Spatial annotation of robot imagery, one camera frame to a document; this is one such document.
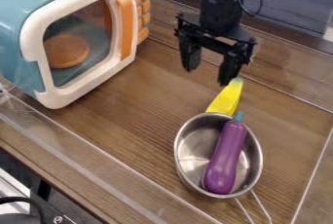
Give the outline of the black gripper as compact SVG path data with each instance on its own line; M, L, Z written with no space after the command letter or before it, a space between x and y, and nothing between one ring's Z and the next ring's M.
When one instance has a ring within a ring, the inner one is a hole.
M200 64L202 49L223 55L216 80L226 86L248 64L256 40L240 27L242 14L252 14L243 0L202 0L198 15L179 13L176 28L182 66L187 72Z

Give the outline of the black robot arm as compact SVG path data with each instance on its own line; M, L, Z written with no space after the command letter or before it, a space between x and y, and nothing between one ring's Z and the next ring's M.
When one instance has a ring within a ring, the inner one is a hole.
M176 14L180 62L191 72L202 60L202 49L223 56L216 81L226 86L238 76L242 65L248 64L256 38L240 26L242 13L250 13L243 0L202 0L199 14Z

